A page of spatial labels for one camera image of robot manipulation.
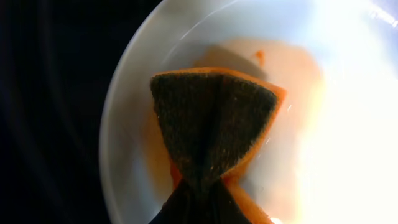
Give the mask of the round black serving tray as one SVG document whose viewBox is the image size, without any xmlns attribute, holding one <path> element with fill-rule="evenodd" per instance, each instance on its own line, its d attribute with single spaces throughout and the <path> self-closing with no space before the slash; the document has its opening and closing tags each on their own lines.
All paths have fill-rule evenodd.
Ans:
<svg viewBox="0 0 398 224">
<path fill-rule="evenodd" d="M 1 222 L 108 223 L 106 93 L 158 0 L 1 0 Z"/>
</svg>

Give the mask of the orange green scrub sponge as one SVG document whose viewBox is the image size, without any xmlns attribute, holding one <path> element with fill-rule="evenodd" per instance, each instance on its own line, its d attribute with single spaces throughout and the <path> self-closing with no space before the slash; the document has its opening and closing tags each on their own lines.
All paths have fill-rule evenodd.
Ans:
<svg viewBox="0 0 398 224">
<path fill-rule="evenodd" d="M 156 74 L 150 90 L 174 189 L 186 180 L 194 190 L 199 223 L 203 198 L 220 179 L 251 223 L 270 223 L 238 181 L 261 148 L 286 91 L 245 73 L 212 67 Z"/>
</svg>

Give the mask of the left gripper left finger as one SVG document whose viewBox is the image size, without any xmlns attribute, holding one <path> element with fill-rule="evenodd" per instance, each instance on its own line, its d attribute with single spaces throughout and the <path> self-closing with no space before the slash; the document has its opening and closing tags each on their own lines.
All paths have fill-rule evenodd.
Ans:
<svg viewBox="0 0 398 224">
<path fill-rule="evenodd" d="M 149 224 L 197 224 L 198 198 L 186 180 L 181 180 L 160 212 Z"/>
</svg>

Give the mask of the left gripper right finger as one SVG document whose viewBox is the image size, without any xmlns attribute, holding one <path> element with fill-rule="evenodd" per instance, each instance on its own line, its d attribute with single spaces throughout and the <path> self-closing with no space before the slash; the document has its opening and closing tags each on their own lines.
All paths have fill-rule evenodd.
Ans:
<svg viewBox="0 0 398 224">
<path fill-rule="evenodd" d="M 251 224 L 223 181 L 217 180 L 202 202 L 204 224 Z"/>
</svg>

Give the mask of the light green plate rear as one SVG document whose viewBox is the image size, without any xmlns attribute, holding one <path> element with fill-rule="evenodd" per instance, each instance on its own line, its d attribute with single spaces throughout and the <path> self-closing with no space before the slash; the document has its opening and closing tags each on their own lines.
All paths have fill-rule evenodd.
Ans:
<svg viewBox="0 0 398 224">
<path fill-rule="evenodd" d="M 288 92 L 241 179 L 276 223 L 397 222 L 396 1 L 162 1 L 126 47 L 101 119 L 112 223 L 172 191 L 149 81 L 225 67 Z"/>
</svg>

